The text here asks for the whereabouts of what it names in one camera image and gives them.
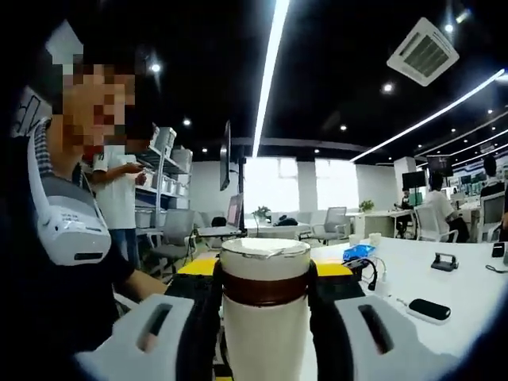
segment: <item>window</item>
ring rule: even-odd
[[[292,158],[247,158],[244,209],[250,214],[258,206],[274,212],[298,210],[298,168]]]
[[[346,160],[316,159],[317,208],[333,206],[357,209],[358,179],[356,166]]]

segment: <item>white cup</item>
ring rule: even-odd
[[[379,243],[381,242],[381,233],[370,233],[368,235],[368,239],[370,241],[371,246],[377,248]]]
[[[309,263],[310,246],[304,242],[241,238],[222,244],[224,329],[235,381],[300,379],[309,329],[303,280]],[[243,288],[228,288],[239,280]],[[291,300],[270,304],[268,293],[265,303],[257,304],[264,287],[295,280],[299,286],[292,287],[296,291]]]
[[[360,234],[349,234],[349,246],[352,247],[356,244],[359,244],[362,240],[362,236]]]

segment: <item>laptop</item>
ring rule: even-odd
[[[243,204],[244,198],[242,194],[231,197],[229,200],[228,215],[226,216],[226,226],[199,228],[198,234],[201,237],[222,237],[241,234],[239,226]]]

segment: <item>black ceiling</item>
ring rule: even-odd
[[[143,44],[163,70],[149,98],[153,121],[171,126],[196,160],[216,160],[227,119],[235,137],[253,137],[275,0],[251,2],[127,2],[107,23],[119,44]],[[291,0],[279,48],[263,137],[375,146],[447,106],[500,68],[507,67],[507,5],[492,1]],[[456,25],[459,61],[428,87],[390,69],[386,62],[420,17],[442,29],[446,17],[465,8]],[[79,39],[94,33],[92,6],[69,20]],[[384,83],[394,93],[382,94]],[[493,83],[420,129],[365,156],[358,163],[414,156],[508,111],[508,84]],[[188,117],[191,126],[182,120]],[[345,132],[340,125],[347,125]],[[501,118],[468,136],[468,144],[508,128]],[[506,143],[506,135],[493,140]],[[460,140],[441,149],[452,153]],[[314,147],[261,146],[260,155],[312,156]],[[456,156],[474,155],[474,149]],[[320,148],[319,156],[351,159],[360,152]]]

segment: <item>man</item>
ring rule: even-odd
[[[505,191],[505,184],[496,177],[496,163],[493,156],[485,156],[483,159],[483,168],[487,174],[487,183],[480,192],[480,197],[487,197],[493,194]]]
[[[153,134],[153,127],[146,128],[146,140],[129,140],[124,145],[108,145],[104,153],[94,158],[92,183],[98,185],[97,203],[110,230],[111,239],[118,245],[124,258],[137,269],[140,269],[140,257],[137,250],[136,235],[136,185],[144,185],[146,176],[143,166],[136,163],[130,152],[142,152],[148,149]]]
[[[402,210],[411,210],[413,207],[410,205],[410,190],[408,188],[402,188],[402,201],[400,205],[396,203],[394,206]],[[407,223],[411,221],[411,216],[401,216],[397,218],[397,231],[398,236],[404,238],[407,230]]]
[[[42,175],[58,176],[87,188],[80,160],[97,153],[104,139],[114,136],[115,127],[124,123],[126,99],[133,98],[125,83],[133,80],[134,71],[126,71],[127,58],[121,61],[124,65],[118,65],[116,58],[85,51],[75,63],[74,74],[64,76],[61,110],[54,109],[51,120],[39,124],[34,132]],[[30,338],[34,352],[44,348],[58,358],[94,350],[110,336],[118,318],[113,286],[136,300],[163,294],[166,286],[135,270],[115,243],[98,264],[59,266],[48,258],[34,224],[37,216],[28,179],[28,140],[11,140],[6,166],[12,181],[5,194],[11,231],[8,239],[15,250],[5,252],[4,270],[17,274],[11,291],[17,300],[17,324],[24,337]]]
[[[449,200],[441,193],[443,187],[443,176],[434,172],[430,175],[430,192],[425,197],[425,204],[432,206],[436,212],[437,224],[441,234],[450,230],[459,232],[457,242],[464,243],[469,239],[469,232],[466,223],[459,214],[452,208]]]

